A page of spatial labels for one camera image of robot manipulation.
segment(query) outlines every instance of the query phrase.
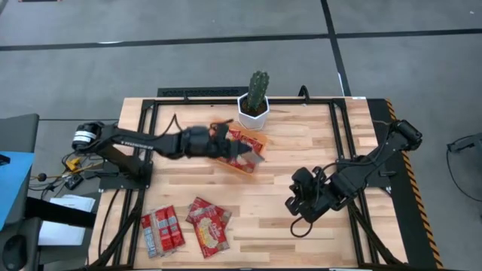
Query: black clamp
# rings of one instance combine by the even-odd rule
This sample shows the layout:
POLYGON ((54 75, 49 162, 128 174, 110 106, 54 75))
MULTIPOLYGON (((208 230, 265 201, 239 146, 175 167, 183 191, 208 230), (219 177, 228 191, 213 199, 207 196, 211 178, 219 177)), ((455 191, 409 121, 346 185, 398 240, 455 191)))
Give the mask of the black clamp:
POLYGON ((308 89, 305 85, 301 86, 298 97, 304 97, 304 102, 306 104, 310 103, 310 93, 308 92, 308 89))
POLYGON ((7 165, 10 163, 10 157, 0 154, 0 166, 7 165))

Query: black floor stripe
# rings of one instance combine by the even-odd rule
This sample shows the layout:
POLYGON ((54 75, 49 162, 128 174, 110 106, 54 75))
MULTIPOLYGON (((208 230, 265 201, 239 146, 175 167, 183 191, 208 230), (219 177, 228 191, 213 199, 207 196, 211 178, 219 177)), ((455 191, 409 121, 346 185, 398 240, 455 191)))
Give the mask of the black floor stripe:
POLYGON ((157 45, 177 45, 177 44, 216 44, 230 42, 249 42, 249 41, 302 41, 328 38, 328 34, 288 34, 288 35, 251 35, 234 36, 219 38, 177 38, 166 40, 148 41, 109 41, 109 42, 89 42, 76 44, 33 44, 33 45, 11 45, 0 46, 0 51, 19 51, 19 50, 62 50, 62 49, 88 49, 88 48, 110 48, 110 47, 138 47, 138 46, 157 46, 157 45))
POLYGON ((333 50, 334 62, 337 66, 338 77, 340 79, 341 88, 344 96, 351 96, 352 92, 349 89, 348 78, 346 77, 345 65, 341 58, 340 47, 338 46, 337 36, 334 31, 333 20, 331 19, 330 8, 327 0, 320 0, 323 7, 323 14, 325 15, 326 27, 328 28, 328 37, 330 38, 331 49, 333 50))
POLYGON ((391 37, 420 37, 420 36, 436 36, 436 35, 469 35, 469 34, 482 34, 482 29, 340 33, 340 34, 336 34, 336 36, 337 38, 391 38, 391 37))

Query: potted cactus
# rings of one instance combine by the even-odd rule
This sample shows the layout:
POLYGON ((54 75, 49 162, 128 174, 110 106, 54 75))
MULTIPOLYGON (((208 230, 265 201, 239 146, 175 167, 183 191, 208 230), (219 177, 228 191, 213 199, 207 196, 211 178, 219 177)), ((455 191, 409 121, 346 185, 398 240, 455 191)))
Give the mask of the potted cactus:
POLYGON ((249 81, 249 90, 238 98, 239 121, 246 129, 260 130, 264 126, 270 104, 266 90, 270 76, 266 72, 257 71, 249 81))

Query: snack bar pack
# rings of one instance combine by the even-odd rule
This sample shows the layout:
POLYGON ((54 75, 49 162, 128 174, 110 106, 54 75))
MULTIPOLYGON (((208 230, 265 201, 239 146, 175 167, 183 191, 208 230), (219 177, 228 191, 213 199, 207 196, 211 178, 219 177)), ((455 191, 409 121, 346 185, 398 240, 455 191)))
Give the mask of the snack bar pack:
POLYGON ((151 216, 144 215, 141 218, 142 229, 144 233, 144 240, 145 244, 148 249, 148 256, 155 257, 157 255, 156 243, 154 242, 154 235, 152 235, 152 226, 151 226, 151 216))
POLYGON ((170 255, 185 244, 173 206, 163 206, 141 217, 148 256, 170 255))
POLYGON ((229 248, 220 217, 209 209, 201 209, 192 217, 197 241, 204 258, 229 248))
POLYGON ((231 218, 232 213, 230 211, 224 210, 223 208, 217 207, 210 202, 205 201, 204 199, 201 199, 197 197, 194 202, 189 205, 189 213, 188 216, 186 217, 186 221, 188 223, 193 223, 193 217, 200 214, 201 212, 210 212, 214 215, 219 216, 219 219, 221 221, 221 226, 224 231, 226 228, 227 222, 231 218))
POLYGON ((178 218, 175 216, 174 207, 166 208, 167 222, 169 224, 169 231, 171 233, 172 245, 175 248, 184 245, 185 241, 182 237, 181 228, 179 227, 178 218))
POLYGON ((157 224, 157 230, 159 230, 162 252, 170 252, 174 249, 174 245, 172 244, 169 223, 167 222, 166 209, 158 209, 154 212, 154 217, 157 224))

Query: cactus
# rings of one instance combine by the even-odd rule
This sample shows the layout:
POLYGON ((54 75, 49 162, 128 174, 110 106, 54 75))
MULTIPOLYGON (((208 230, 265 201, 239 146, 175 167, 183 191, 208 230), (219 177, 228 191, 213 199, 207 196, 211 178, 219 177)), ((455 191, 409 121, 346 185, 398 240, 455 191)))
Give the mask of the cactus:
POLYGON ((249 81, 248 90, 248 108, 249 110, 257 110, 266 96, 266 90, 270 83, 270 76, 267 72, 257 71, 249 81))

